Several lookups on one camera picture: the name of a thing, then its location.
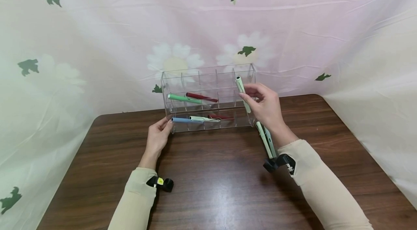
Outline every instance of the wooden table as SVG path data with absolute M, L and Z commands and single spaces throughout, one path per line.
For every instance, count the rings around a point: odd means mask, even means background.
M 320 154 L 374 229 L 416 229 L 417 211 L 320 96 L 281 104 L 288 126 Z M 107 229 L 148 126 L 163 116 L 154 110 L 96 118 L 38 229 Z M 264 158 L 255 128 L 174 134 L 157 171 L 175 186 L 158 192 L 149 229 L 322 229 L 286 168 L 269 174 Z

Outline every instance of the arm sleeve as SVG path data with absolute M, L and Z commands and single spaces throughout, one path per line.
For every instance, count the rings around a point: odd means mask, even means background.
M 156 188 L 146 182 L 153 176 L 155 170 L 142 167 L 133 170 L 108 230 L 146 230 L 156 196 Z
M 299 139 L 277 149 L 295 161 L 294 181 L 326 230 L 373 229 L 356 200 L 318 153 Z

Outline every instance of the black clamp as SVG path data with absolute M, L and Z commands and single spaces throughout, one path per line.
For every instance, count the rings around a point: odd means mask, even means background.
M 171 192 L 174 187 L 174 181 L 170 178 L 164 180 L 158 176 L 151 177 L 146 184 L 150 187 L 161 187 L 161 189 L 165 192 Z
M 294 175 L 295 171 L 295 161 L 287 154 L 282 154 L 274 159 L 265 159 L 264 168 L 268 170 L 269 173 L 274 172 L 280 166 L 286 165 L 288 172 L 291 175 Z

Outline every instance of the clear acrylic organizer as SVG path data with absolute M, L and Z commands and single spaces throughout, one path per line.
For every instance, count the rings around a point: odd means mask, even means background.
M 195 68 L 162 73 L 162 95 L 164 96 L 167 117 L 189 118 L 190 116 L 208 117 L 218 115 L 228 117 L 219 122 L 174 123 L 172 133 L 205 129 L 222 129 L 241 126 L 253 126 L 255 117 L 247 113 L 243 100 L 239 97 L 236 77 L 240 76 L 244 84 L 255 82 L 255 69 L 252 64 Z M 186 96 L 186 93 L 203 95 L 217 102 L 201 100 L 201 104 L 174 101 L 168 94 Z

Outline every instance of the pen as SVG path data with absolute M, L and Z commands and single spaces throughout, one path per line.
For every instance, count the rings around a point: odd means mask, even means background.
M 214 118 L 197 117 L 197 116 L 190 116 L 189 119 L 192 121 L 201 121 L 201 122 L 204 122 L 204 121 L 220 122 L 220 120 L 215 120 Z
M 271 153 L 271 150 L 269 149 L 268 142 L 266 142 L 265 132 L 262 129 L 262 125 L 261 125 L 261 123 L 259 121 L 256 122 L 256 128 L 260 132 L 261 139 L 264 142 L 264 146 L 265 146 L 266 152 L 268 153 L 268 157 L 271 159 L 272 158 L 272 153 Z
M 245 87 L 243 87 L 242 79 L 240 78 L 240 76 L 236 77 L 236 85 L 237 85 L 237 88 L 239 89 L 239 92 L 246 93 Z M 249 105 L 245 101 L 243 101 L 243 104 L 245 105 L 246 112 L 250 113 Z
M 171 118 L 171 121 L 176 123 L 203 123 L 202 121 L 194 121 L 189 118 Z
M 276 158 L 277 157 L 277 153 L 275 152 L 275 148 L 274 148 L 274 143 L 272 143 L 272 137 L 271 137 L 271 133 L 269 132 L 269 130 L 264 126 L 265 128 L 265 135 L 266 135 L 266 140 L 269 144 L 269 149 L 271 150 L 272 153 L 272 157 Z
M 207 117 L 208 118 L 219 118 L 221 120 L 233 120 L 234 119 L 233 117 L 227 117 L 227 116 L 222 116 L 222 115 L 213 115 L 213 114 L 208 115 Z
M 190 99 L 190 98 L 178 96 L 175 94 L 168 94 L 168 99 L 174 100 L 174 101 L 186 101 L 186 102 L 201 104 L 201 100 L 199 99 Z
M 190 92 L 185 93 L 185 96 L 187 96 L 189 98 L 194 98 L 194 99 L 202 99 L 202 100 L 205 100 L 205 101 L 212 101 L 212 102 L 217 102 L 218 101 L 217 99 L 214 99 L 214 98 L 210 98 L 210 97 L 206 97 L 206 96 L 203 96 L 203 95 L 198 95 L 198 94 L 194 94 L 194 93 L 190 93 Z

